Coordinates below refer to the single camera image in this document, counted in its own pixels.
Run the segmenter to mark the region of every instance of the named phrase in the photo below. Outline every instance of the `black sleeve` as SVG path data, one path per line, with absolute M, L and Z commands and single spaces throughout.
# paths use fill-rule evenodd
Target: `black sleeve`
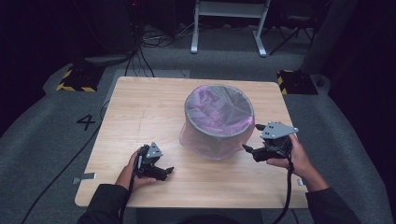
M 305 196 L 315 223 L 361 223 L 333 188 L 308 192 Z
M 119 211 L 128 190 L 119 185 L 99 185 L 93 194 L 87 211 L 78 219 L 78 224 L 85 223 L 120 223 Z

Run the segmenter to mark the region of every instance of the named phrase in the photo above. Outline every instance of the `person's right hand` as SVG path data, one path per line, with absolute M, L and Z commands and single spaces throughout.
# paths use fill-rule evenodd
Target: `person's right hand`
M 293 145 L 291 150 L 291 162 L 293 162 L 293 173 L 303 179 L 308 191 L 316 191 L 326 189 L 329 185 L 317 171 L 309 160 L 306 151 L 294 134 L 290 134 L 289 138 Z M 267 164 L 289 169 L 289 161 L 287 159 L 269 159 Z

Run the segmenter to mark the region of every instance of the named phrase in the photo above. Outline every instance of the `white metal stand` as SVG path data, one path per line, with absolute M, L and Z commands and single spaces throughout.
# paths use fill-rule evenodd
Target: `white metal stand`
M 253 31 L 253 37 L 256 41 L 257 48 L 262 57 L 267 53 L 262 44 L 260 35 L 262 27 L 267 17 L 268 7 L 271 0 L 265 0 L 264 4 L 245 4 L 245 3 L 226 3 L 226 2 L 206 2 L 196 0 L 194 13 L 194 34 L 192 35 L 191 53 L 198 51 L 198 20 L 199 16 L 222 16 L 222 17 L 243 17 L 243 18 L 260 18 L 259 29 Z

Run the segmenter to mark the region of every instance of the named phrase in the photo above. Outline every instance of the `person's left hand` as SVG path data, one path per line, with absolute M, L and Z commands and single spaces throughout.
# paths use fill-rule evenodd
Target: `person's left hand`
M 117 178 L 116 185 L 120 185 L 126 189 L 129 189 L 129 184 L 131 182 L 132 172 L 134 171 L 134 160 L 136 159 L 137 151 L 131 156 L 128 164 L 122 169 L 119 178 Z M 154 183 L 157 179 L 150 177 L 139 178 L 134 177 L 134 187 L 132 192 L 135 192 L 140 187 L 146 186 L 148 184 Z

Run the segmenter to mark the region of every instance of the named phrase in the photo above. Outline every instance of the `printed number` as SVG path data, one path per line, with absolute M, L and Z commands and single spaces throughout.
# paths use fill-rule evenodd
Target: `printed number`
M 95 121 L 91 121 L 91 119 L 92 119 L 92 115 L 89 114 L 89 115 L 85 116 L 84 118 L 79 119 L 77 121 L 77 123 L 85 123 L 84 131 L 87 131 L 90 124 L 95 123 Z

